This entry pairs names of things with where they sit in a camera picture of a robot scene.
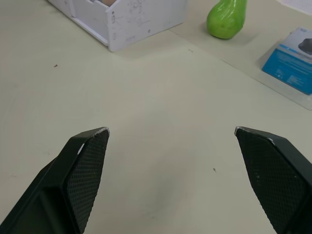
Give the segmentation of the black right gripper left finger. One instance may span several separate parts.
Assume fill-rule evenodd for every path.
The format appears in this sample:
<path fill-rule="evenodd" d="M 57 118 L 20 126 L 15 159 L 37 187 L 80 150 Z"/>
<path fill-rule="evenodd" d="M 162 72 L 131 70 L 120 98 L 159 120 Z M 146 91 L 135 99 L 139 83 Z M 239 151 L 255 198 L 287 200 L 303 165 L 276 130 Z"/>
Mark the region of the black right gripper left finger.
<path fill-rule="evenodd" d="M 98 194 L 109 128 L 71 137 L 0 225 L 2 234 L 82 234 Z"/>

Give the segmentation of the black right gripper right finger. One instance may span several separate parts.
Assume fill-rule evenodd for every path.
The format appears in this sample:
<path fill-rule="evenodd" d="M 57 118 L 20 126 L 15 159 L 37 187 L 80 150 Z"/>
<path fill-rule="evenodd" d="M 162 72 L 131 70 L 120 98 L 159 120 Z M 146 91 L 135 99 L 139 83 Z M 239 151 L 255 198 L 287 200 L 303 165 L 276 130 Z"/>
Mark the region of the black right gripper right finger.
<path fill-rule="evenodd" d="M 235 129 L 251 187 L 278 234 L 312 232 L 312 164 L 286 138 Z"/>

